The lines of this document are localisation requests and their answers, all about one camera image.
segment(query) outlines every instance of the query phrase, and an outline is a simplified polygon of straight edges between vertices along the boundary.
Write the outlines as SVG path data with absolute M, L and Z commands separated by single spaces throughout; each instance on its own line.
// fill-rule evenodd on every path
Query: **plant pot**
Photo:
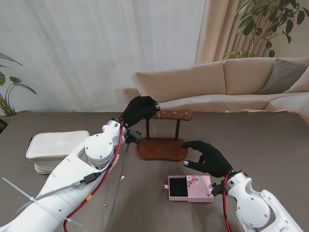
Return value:
M 6 122 L 7 124 L 9 124 L 10 122 L 12 122 L 14 120 L 16 115 L 12 116 L 12 117 L 4 117 L 4 116 L 0 116 L 0 119 L 4 122 Z
M 20 113 L 25 113 L 25 112 L 28 112 L 29 110 L 25 110 L 25 111 L 20 111 L 20 112 L 17 112 L 18 114 Z M 5 116 L 0 116 L 0 119 L 2 121 L 5 121 L 7 124 L 11 123 L 14 119 L 15 119 L 15 116 L 11 116 L 11 117 L 5 117 Z

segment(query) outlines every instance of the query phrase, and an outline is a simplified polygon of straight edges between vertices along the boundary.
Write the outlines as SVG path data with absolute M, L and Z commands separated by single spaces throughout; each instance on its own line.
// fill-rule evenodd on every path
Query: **wooden base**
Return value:
M 188 149 L 181 149 L 184 140 L 174 138 L 142 138 L 137 145 L 137 153 L 142 160 L 181 161 Z

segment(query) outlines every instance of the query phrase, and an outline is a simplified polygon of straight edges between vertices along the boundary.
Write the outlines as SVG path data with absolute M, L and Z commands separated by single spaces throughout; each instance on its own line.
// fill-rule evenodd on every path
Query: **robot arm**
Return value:
M 52 232 L 89 201 L 119 159 L 121 143 L 141 136 L 128 127 L 151 117 L 159 105 L 150 97 L 134 98 L 120 116 L 86 138 L 49 175 L 38 196 L 24 205 L 0 232 Z
M 253 190 L 244 172 L 232 171 L 226 191 L 237 201 L 236 214 L 246 232 L 302 232 L 273 194 Z
M 224 204 L 226 193 L 235 198 L 236 214 L 245 232 L 302 232 L 273 194 L 267 190 L 253 190 L 252 179 L 242 171 L 234 171 L 218 149 L 202 141 L 191 141 L 182 146 L 187 147 L 202 152 L 202 155 L 197 163 L 184 161 L 184 166 L 217 178 L 225 177 L 221 184 L 213 184 L 212 194 L 223 194 Z

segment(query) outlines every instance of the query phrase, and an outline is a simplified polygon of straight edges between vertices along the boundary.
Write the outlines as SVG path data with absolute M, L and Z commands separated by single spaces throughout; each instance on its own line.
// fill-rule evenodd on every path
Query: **pink jewelry box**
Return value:
M 170 201 L 207 202 L 213 201 L 211 179 L 208 175 L 169 176 Z

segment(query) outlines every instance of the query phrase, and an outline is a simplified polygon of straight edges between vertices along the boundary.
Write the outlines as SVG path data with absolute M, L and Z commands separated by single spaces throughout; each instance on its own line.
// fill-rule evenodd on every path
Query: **white zip tie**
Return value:
M 63 217 L 57 213 L 55 213 L 53 210 L 47 208 L 46 206 L 42 206 L 38 203 L 37 200 L 35 200 L 33 197 L 30 197 L 28 194 L 26 194 L 23 190 L 21 190 L 19 187 L 17 187 L 15 184 L 13 184 L 11 181 L 7 180 L 6 178 L 2 178 L 6 183 L 8 183 L 9 185 L 11 185 L 14 189 L 18 190 L 20 193 L 22 193 L 24 196 L 28 197 L 30 201 L 36 203 L 39 207 L 41 207 L 42 209 L 44 209 L 45 211 L 47 211 L 48 213 L 50 213 L 51 215 L 53 215 L 54 217 L 58 217 L 58 218 L 61 218 L 61 219 L 65 219 L 67 220 L 68 222 L 71 222 L 75 225 L 78 225 L 80 227 L 82 227 L 83 225 L 76 222 L 76 221 L 73 221 L 72 219 L 70 218 L 67 218 L 67 217 Z

